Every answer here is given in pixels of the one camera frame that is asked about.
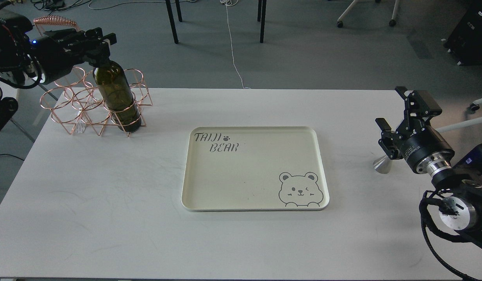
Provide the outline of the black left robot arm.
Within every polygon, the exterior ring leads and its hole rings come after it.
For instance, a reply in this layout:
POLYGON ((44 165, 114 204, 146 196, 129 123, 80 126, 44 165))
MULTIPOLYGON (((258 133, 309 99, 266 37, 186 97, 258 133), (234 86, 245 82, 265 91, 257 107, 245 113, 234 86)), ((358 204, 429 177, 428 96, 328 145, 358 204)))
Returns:
POLYGON ((0 3, 0 82, 32 89, 69 75, 84 62, 98 66, 109 60, 109 47, 117 41, 114 33, 104 35, 100 27, 83 31, 70 25, 31 39, 28 33, 37 23, 7 9, 14 3, 0 3))

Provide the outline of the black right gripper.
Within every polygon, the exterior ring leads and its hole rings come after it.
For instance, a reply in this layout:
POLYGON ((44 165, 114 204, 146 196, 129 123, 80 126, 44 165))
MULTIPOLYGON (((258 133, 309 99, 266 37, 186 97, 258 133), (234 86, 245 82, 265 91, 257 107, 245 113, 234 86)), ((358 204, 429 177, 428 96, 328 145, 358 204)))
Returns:
POLYGON ((442 154, 451 160, 455 151, 441 134, 431 127, 430 120, 442 114, 442 108, 425 90, 408 90, 396 87, 405 104, 403 120, 393 130, 384 118, 376 118, 380 139, 378 144, 390 160, 405 159, 416 174, 425 174, 426 168, 421 162, 433 154, 442 154))

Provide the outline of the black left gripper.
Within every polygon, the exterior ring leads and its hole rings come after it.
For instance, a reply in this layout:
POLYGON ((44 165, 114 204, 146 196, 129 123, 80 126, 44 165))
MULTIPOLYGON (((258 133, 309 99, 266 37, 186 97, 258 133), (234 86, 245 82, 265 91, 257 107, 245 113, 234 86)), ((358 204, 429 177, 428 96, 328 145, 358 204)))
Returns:
POLYGON ((32 56, 41 70, 40 84, 50 84, 84 62, 101 66, 109 60, 109 46, 116 42, 115 33, 104 36, 100 27, 87 31, 74 28, 46 31, 43 37, 30 41, 32 56))

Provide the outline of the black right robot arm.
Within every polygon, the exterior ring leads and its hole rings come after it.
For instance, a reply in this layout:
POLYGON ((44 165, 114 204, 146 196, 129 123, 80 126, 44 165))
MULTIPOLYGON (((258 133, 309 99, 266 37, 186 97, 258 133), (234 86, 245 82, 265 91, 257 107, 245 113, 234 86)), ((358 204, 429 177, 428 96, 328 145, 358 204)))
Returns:
POLYGON ((415 174, 428 174, 434 190, 423 193, 418 209, 425 242, 439 263, 463 281, 473 277, 456 270, 434 250, 427 231, 453 243, 472 243, 482 249, 482 144, 475 146, 456 164, 455 151, 441 133, 482 123, 482 117, 435 129, 432 118, 441 107, 427 91, 396 87, 403 99, 403 120, 392 129, 383 118, 375 121, 381 130, 378 144, 385 155, 374 161, 374 169, 387 174, 393 160, 403 159, 415 174))

